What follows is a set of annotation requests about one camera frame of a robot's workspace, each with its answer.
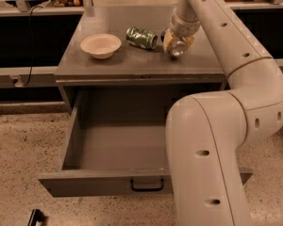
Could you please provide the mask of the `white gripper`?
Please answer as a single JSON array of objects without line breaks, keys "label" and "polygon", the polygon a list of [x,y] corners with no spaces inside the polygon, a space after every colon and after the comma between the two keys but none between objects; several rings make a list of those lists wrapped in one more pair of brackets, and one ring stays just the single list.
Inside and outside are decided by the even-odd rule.
[{"label": "white gripper", "polygon": [[188,50],[194,43],[194,34],[199,30],[200,22],[188,22],[182,20],[174,10],[170,19],[170,29],[166,28],[163,31],[163,50],[168,53],[174,42],[174,34],[178,37],[184,37],[184,49]]}]

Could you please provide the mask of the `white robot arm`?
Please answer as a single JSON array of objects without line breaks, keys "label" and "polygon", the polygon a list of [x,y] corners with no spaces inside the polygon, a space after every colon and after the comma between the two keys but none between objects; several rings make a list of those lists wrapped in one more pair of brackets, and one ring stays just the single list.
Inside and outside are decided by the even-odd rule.
[{"label": "white robot arm", "polygon": [[203,29],[229,88],[181,98],[166,121],[178,226],[253,226],[236,151],[283,126],[283,73],[224,0],[179,0],[177,36]]}]

